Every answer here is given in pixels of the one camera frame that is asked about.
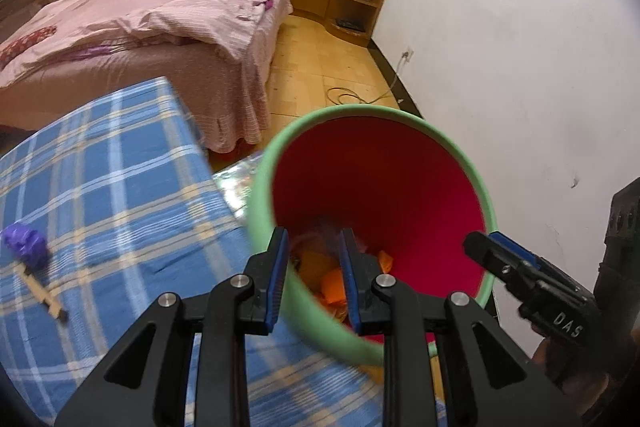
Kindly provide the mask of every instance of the wooden floor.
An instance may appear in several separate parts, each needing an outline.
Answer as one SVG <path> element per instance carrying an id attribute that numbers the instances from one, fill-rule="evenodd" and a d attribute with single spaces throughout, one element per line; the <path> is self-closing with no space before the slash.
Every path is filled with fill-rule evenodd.
<path id="1" fill-rule="evenodd" d="M 330 35 L 319 23 L 290 15 L 280 27 L 278 44 L 266 84 L 271 111 L 271 128 L 255 148 L 264 148 L 289 123 L 313 110 L 333 105 L 326 92 L 331 87 L 354 90 L 369 102 L 388 86 L 366 48 L 361 48 Z M 340 91 L 330 96 L 337 100 Z M 346 103 L 356 102 L 342 97 Z M 376 105 L 398 108 L 389 93 Z M 244 155 L 209 155 L 214 170 L 233 163 Z"/>

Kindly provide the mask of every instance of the purple crumpled paper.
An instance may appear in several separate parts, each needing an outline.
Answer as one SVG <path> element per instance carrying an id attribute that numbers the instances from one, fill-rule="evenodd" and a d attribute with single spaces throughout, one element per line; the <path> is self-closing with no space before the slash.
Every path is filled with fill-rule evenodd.
<path id="1" fill-rule="evenodd" d="M 16 254 L 18 261 L 31 270 L 43 268 L 49 259 L 47 240 L 37 230 L 14 223 L 2 230 L 2 240 Z"/>

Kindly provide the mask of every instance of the blue plaid tablecloth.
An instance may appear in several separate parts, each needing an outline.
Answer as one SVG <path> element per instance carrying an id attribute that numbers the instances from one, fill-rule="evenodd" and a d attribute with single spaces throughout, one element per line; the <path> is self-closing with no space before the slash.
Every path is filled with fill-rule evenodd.
<path id="1" fill-rule="evenodd" d="M 190 118 L 165 78 L 95 100 L 0 159 L 0 228 L 20 221 L 52 252 L 37 278 L 53 320 L 0 247 L 0 363 L 48 423 L 161 293 L 209 292 L 242 271 L 246 232 L 211 180 Z M 186 408 L 193 422 L 194 371 Z M 252 425 L 374 426 L 379 386 L 306 346 L 280 321 L 246 341 Z"/>

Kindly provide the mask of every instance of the trash can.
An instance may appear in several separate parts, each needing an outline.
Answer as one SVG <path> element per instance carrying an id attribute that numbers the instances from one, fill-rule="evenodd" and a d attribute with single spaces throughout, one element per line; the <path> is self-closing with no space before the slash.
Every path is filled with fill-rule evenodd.
<path id="1" fill-rule="evenodd" d="M 319 218 L 385 250 L 392 274 L 417 291 L 465 291 L 482 306 L 489 299 L 494 277 L 465 256 L 462 243 L 471 231 L 496 229 L 490 198 L 466 156 L 416 116 L 338 105 L 300 118 L 271 141 L 248 207 L 255 251 L 267 248 L 276 225 L 301 230 Z M 383 363 L 382 344 L 334 321 L 290 264 L 281 316 L 336 359 Z"/>

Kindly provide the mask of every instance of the metal screw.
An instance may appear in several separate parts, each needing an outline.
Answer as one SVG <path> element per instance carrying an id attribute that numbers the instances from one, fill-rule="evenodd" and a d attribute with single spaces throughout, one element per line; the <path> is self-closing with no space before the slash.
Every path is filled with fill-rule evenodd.
<path id="1" fill-rule="evenodd" d="M 167 292 L 158 297 L 158 304 L 160 304 L 162 308 L 170 308 L 177 300 L 178 298 L 175 296 L 175 293 Z"/>
<path id="2" fill-rule="evenodd" d="M 391 288 L 396 284 L 396 278 L 388 273 L 381 273 L 376 277 L 376 283 L 382 288 Z"/>
<path id="3" fill-rule="evenodd" d="M 239 273 L 238 275 L 234 275 L 231 277 L 231 286 L 234 288 L 244 288 L 251 282 L 248 275 L 244 273 Z"/>
<path id="4" fill-rule="evenodd" d="M 451 302 L 456 306 L 466 306 L 469 304 L 469 295 L 464 292 L 453 292 L 451 294 Z"/>

